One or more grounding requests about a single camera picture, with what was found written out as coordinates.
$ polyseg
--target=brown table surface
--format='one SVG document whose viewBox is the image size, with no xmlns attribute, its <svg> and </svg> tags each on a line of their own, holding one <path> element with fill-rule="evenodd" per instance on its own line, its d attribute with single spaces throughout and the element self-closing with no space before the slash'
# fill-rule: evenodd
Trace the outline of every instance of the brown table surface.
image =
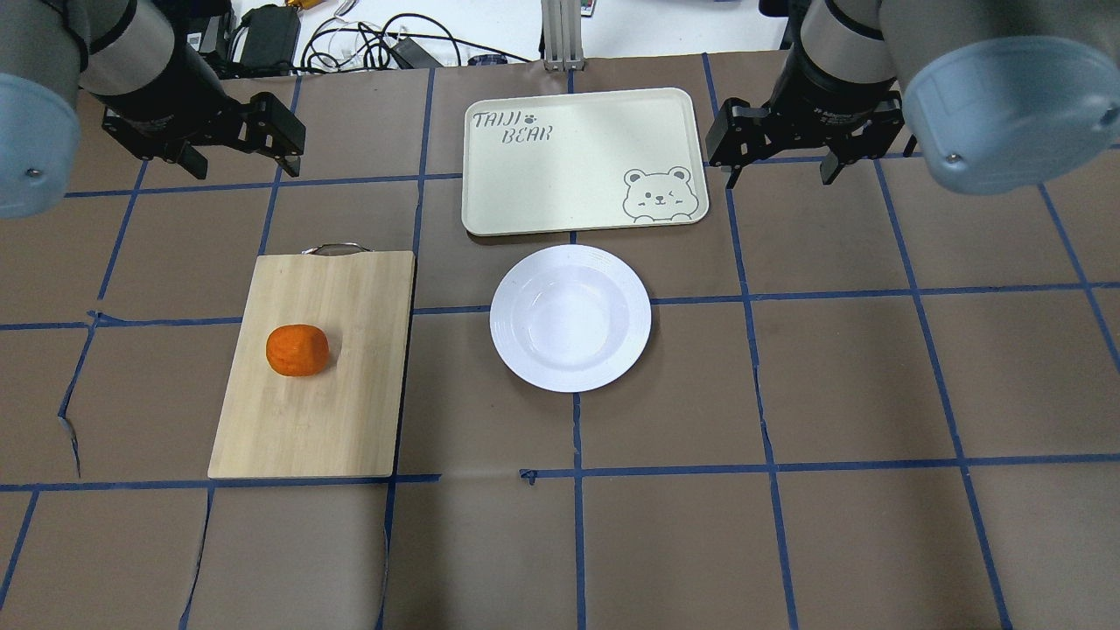
<svg viewBox="0 0 1120 630">
<path fill-rule="evenodd" d="M 0 223 L 0 628 L 1116 628 L 1120 150 L 995 197 L 802 151 L 696 225 L 464 231 L 472 102 L 675 85 L 706 131 L 783 55 L 228 83 L 296 109 L 298 179 L 140 165 L 83 96 L 73 193 Z M 581 396 L 487 327 L 570 239 L 654 305 Z M 208 481 L 255 257 L 337 241 L 419 256 L 398 474 Z"/>
</svg>

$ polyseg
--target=bear face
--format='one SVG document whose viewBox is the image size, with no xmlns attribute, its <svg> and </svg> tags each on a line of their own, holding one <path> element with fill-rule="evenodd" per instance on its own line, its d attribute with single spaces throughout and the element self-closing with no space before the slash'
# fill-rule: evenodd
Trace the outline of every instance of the bear face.
<svg viewBox="0 0 1120 630">
<path fill-rule="evenodd" d="M 669 173 L 644 173 L 636 168 L 627 170 L 626 200 L 623 211 L 634 219 L 634 223 L 653 223 L 691 219 L 700 207 L 700 200 L 689 182 L 692 175 L 682 166 L 674 166 Z"/>
</svg>

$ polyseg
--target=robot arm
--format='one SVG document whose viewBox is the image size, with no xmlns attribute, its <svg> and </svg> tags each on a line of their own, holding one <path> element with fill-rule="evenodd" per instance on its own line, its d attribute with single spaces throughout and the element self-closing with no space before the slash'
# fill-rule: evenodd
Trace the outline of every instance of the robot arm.
<svg viewBox="0 0 1120 630">
<path fill-rule="evenodd" d="M 149 0 L 6 0 L 0 19 L 0 217 L 65 194 L 77 147 L 78 85 L 108 108 L 102 128 L 137 158 L 179 164 L 194 147 L 259 152 L 299 174 L 302 123 L 273 94 L 231 99 Z"/>
<path fill-rule="evenodd" d="M 725 102 L 708 155 L 734 186 L 755 160 L 828 147 L 829 184 L 881 157 L 905 118 L 939 183 L 1002 193 L 1116 139 L 1118 58 L 1114 0 L 814 0 L 771 100 Z"/>
</svg>

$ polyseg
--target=orange ball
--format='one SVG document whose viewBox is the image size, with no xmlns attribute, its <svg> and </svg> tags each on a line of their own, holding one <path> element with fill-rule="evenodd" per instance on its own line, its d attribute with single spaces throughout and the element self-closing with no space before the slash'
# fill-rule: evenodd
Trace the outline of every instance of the orange ball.
<svg viewBox="0 0 1120 630">
<path fill-rule="evenodd" d="M 269 334 L 264 358 L 278 374 L 310 377 L 327 367 L 330 348 L 327 335 L 310 324 L 289 324 Z"/>
</svg>

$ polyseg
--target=white background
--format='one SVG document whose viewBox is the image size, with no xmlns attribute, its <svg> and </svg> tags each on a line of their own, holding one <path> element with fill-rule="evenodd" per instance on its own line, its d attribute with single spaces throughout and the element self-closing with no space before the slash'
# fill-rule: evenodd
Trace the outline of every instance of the white background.
<svg viewBox="0 0 1120 630">
<path fill-rule="evenodd" d="M 277 4 L 267 0 L 233 0 L 237 17 L 253 7 Z M 330 18 L 342 0 L 327 0 L 300 12 L 297 62 L 317 26 Z M 530 59 L 540 57 L 540 0 L 358 0 L 346 16 L 380 27 L 400 12 L 430 16 L 446 26 L 456 38 L 493 46 Z M 597 0 L 595 15 L 582 18 L 585 57 L 637 57 L 768 50 L 777 48 L 785 30 L 785 19 L 764 17 L 757 0 Z M 438 35 L 441 31 L 422 20 L 394 22 L 412 33 Z M 327 38 L 319 40 L 325 43 Z M 455 65 L 450 44 L 419 40 L 444 65 Z M 339 34 L 332 43 L 335 56 L 353 52 L 354 36 Z M 480 50 L 464 49 L 467 57 Z"/>
</svg>

